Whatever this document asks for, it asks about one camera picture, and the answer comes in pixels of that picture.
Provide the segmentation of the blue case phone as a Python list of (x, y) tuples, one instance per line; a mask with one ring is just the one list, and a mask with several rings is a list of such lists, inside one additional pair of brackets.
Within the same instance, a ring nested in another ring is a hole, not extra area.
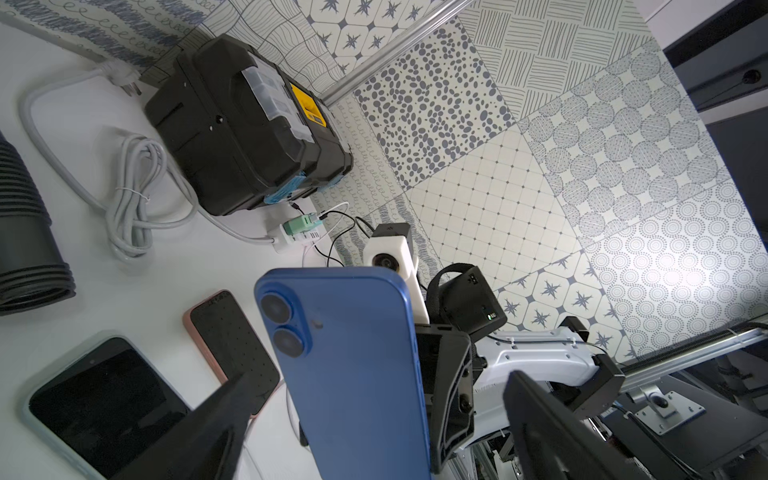
[(404, 280), (383, 267), (280, 268), (254, 297), (321, 477), (430, 478)]

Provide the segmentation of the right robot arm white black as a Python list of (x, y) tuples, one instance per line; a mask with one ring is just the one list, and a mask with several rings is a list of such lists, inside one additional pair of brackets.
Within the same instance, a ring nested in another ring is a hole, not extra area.
[(625, 376), (605, 353), (593, 353), (582, 322), (566, 317), (553, 330), (499, 332), (507, 316), (479, 268), (458, 263), (423, 289), (407, 281), (425, 396), (430, 468), (439, 474), (454, 453), (507, 427), (502, 394), (521, 371), (554, 384), (554, 395), (580, 419), (618, 396)]

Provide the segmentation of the green case phone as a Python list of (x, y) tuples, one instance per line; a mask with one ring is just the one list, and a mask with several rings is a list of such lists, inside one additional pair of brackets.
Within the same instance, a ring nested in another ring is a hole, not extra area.
[(21, 421), (87, 479), (111, 479), (191, 410), (133, 342), (102, 332), (26, 387)]

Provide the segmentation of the black ribbed cylinder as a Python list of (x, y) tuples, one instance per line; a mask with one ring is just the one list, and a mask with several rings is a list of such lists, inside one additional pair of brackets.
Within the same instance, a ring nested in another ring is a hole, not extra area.
[(16, 148), (1, 140), (1, 314), (21, 313), (75, 296), (76, 285), (52, 221)]

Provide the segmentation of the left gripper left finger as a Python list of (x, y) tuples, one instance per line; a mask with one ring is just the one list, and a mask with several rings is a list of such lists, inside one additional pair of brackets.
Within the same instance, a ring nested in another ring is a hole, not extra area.
[(228, 379), (117, 479), (233, 479), (251, 418), (251, 378)]

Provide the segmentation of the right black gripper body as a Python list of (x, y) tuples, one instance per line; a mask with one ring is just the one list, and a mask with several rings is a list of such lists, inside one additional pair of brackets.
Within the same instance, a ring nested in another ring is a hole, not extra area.
[(427, 413), (430, 470), (474, 435), (473, 342), (450, 325), (415, 327)]

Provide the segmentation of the pink case phone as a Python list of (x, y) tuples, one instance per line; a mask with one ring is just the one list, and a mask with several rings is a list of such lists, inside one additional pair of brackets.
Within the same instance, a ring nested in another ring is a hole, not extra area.
[(183, 325), (222, 384), (240, 373), (253, 382), (251, 417), (256, 418), (281, 377), (234, 295), (221, 290), (203, 300), (185, 312)]

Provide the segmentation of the white power strip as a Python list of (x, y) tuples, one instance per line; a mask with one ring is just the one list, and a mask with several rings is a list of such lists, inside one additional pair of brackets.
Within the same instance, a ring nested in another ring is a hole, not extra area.
[(322, 224), (314, 230), (304, 234), (290, 236), (285, 234), (282, 227), (283, 223), (284, 222), (278, 224), (268, 232), (268, 235), (273, 238), (273, 248), (279, 254), (299, 247), (311, 246), (317, 243), (322, 237)]

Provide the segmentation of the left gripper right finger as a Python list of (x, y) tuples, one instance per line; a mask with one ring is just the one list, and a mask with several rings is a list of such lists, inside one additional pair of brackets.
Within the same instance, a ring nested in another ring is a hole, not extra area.
[(647, 477), (524, 372), (509, 375), (503, 402), (525, 479)]

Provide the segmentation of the green charger plug left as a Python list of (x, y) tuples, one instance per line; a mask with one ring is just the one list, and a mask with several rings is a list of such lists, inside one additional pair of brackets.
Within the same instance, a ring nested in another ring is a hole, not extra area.
[(314, 230), (322, 221), (316, 213), (302, 214), (298, 217), (287, 220), (282, 224), (286, 235), (296, 236)]

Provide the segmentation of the aluminium front rail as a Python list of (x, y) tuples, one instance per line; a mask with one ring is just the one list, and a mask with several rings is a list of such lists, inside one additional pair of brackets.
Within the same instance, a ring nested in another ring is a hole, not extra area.
[(624, 370), (621, 394), (658, 381), (665, 375), (685, 370), (722, 355), (744, 349), (767, 339), (767, 326), (751, 324), (734, 331), (710, 335), (706, 340), (673, 349), (656, 357), (630, 365)]

